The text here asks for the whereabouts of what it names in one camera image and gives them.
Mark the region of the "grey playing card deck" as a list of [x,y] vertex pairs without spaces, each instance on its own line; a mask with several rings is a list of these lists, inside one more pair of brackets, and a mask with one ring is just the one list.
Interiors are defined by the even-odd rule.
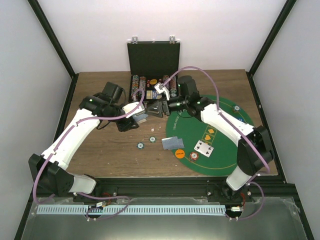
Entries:
[[142,114],[139,114],[139,115],[135,114],[132,117],[138,124],[141,124],[141,123],[144,123],[144,122],[147,121],[148,115],[145,114],[145,113],[142,113]]

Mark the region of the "blue poker chip stack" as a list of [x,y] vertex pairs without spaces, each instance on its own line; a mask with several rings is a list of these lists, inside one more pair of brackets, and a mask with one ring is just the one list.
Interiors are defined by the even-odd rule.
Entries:
[[141,150],[141,149],[143,149],[143,148],[145,147],[145,144],[144,144],[143,142],[138,142],[137,145],[136,145],[136,147],[137,147],[139,150]]

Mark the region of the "orange big blind button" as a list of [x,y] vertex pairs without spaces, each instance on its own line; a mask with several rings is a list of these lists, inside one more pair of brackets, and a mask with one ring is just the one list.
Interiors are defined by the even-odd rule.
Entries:
[[185,151],[183,149],[177,149],[174,155],[177,159],[183,159],[185,157]]

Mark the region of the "red poker chip stack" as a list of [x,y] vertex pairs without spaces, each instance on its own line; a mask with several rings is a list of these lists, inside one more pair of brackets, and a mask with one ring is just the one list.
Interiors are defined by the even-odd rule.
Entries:
[[199,153],[196,151],[193,151],[189,154],[189,160],[191,162],[196,162],[199,159]]

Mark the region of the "four of clubs card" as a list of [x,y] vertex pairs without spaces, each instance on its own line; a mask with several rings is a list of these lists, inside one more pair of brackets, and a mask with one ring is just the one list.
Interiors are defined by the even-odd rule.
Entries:
[[207,144],[206,142],[199,140],[195,144],[194,150],[197,151],[198,153],[204,155],[205,157],[209,158],[214,150],[214,147]]

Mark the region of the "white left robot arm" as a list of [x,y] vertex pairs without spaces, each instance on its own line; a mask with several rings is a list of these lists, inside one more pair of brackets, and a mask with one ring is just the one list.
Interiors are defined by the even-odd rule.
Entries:
[[134,116],[145,113],[142,101],[119,104],[123,89],[107,82],[103,91],[86,96],[80,103],[75,116],[54,143],[42,154],[33,154],[29,168],[34,183],[32,196],[36,203],[37,188],[41,187],[53,196],[64,197],[70,193],[84,194],[91,202],[97,202],[102,189],[97,180],[88,175],[67,171],[70,162],[87,136],[100,128],[103,121],[114,122],[119,132],[138,128]]

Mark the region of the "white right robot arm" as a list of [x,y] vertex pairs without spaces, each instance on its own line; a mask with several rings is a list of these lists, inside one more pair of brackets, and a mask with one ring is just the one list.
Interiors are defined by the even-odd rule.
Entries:
[[179,77],[176,81],[178,96],[172,97],[167,84],[158,82],[154,89],[163,97],[154,102],[159,116],[170,115],[173,111],[187,110],[191,117],[198,119],[229,138],[237,147],[236,168],[226,178],[222,188],[223,198],[229,202],[240,196],[240,189],[253,180],[262,168],[269,169],[269,162],[274,157],[271,138],[264,126],[254,127],[240,121],[220,108],[218,99],[211,100],[201,96],[195,80],[189,76]]

